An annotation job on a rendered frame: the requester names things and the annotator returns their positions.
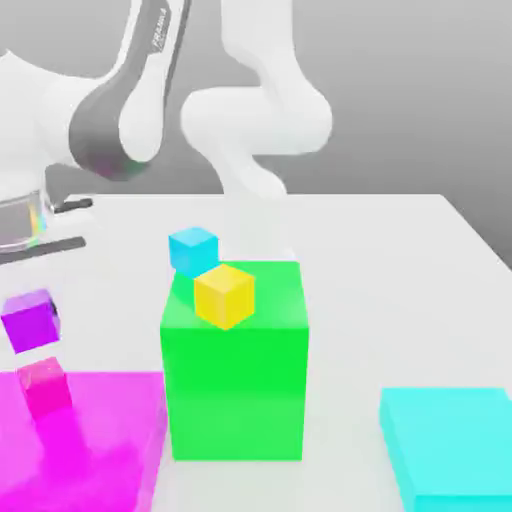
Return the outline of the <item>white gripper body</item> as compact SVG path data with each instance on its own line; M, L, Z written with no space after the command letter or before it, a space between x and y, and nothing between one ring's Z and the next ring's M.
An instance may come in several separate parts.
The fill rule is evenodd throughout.
M47 289L51 294L82 294L96 285L96 242L51 242L46 249L0 254L0 294Z

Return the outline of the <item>small purple cube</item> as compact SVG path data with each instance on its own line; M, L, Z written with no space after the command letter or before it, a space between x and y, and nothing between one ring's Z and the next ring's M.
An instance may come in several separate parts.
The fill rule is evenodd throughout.
M60 339L60 317L47 289L8 298L4 302L0 319L16 354Z

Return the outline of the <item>small pink cube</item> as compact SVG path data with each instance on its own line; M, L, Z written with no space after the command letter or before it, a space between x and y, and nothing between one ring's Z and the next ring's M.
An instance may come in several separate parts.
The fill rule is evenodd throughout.
M16 375L34 420L72 406L67 376L56 357L20 367Z

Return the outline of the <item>small blue cube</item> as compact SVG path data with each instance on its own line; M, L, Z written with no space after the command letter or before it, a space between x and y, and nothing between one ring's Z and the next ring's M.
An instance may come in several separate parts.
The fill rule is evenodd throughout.
M171 266L194 279L219 265L219 240L213 233L191 227L169 237Z

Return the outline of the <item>small yellow cube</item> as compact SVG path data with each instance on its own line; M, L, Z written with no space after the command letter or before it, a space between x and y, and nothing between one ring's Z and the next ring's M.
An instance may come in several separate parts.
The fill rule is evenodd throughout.
M220 264L194 279L195 314L229 330L254 314L255 277L228 264Z

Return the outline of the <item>large magenta box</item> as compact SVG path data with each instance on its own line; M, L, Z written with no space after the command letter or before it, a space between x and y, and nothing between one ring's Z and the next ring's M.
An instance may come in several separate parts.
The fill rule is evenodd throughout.
M0 372L0 512L151 512L167 431L160 372L71 372L73 406L33 420Z

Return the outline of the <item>large green box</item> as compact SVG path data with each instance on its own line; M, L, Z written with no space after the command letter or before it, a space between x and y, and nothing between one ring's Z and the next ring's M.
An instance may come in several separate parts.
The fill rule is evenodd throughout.
M236 261L255 278L255 312L230 330L198 318L175 275L160 323L177 461L299 461L309 322L296 261Z

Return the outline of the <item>large cyan box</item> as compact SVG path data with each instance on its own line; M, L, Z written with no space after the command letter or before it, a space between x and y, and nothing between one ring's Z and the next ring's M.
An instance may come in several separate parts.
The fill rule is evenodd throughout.
M512 512L502 388L384 388L379 422L404 512Z

